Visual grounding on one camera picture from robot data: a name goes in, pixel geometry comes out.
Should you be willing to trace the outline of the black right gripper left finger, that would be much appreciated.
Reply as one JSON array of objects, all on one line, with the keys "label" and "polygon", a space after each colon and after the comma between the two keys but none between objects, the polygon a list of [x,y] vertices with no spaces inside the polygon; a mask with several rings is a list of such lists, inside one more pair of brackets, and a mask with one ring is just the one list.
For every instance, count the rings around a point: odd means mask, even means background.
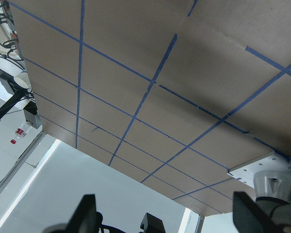
[{"label": "black right gripper left finger", "polygon": [[97,212],[95,194],[84,195],[64,230],[65,233],[96,233]]}]

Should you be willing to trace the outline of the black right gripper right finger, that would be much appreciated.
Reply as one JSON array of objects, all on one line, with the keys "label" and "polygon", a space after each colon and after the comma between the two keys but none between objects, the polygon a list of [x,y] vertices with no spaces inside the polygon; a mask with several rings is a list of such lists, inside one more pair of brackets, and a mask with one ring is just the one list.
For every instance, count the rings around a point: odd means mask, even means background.
[{"label": "black right gripper right finger", "polygon": [[279,232],[279,228],[245,192],[233,193],[233,223],[239,233]]}]

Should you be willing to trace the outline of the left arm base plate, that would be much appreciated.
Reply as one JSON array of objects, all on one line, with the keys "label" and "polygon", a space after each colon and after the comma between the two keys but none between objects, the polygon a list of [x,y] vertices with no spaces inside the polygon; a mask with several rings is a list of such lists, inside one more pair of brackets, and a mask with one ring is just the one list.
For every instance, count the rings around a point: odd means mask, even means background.
[{"label": "left arm base plate", "polygon": [[291,175],[291,161],[272,151],[228,170],[227,174],[254,187],[254,175],[261,171],[278,171]]}]

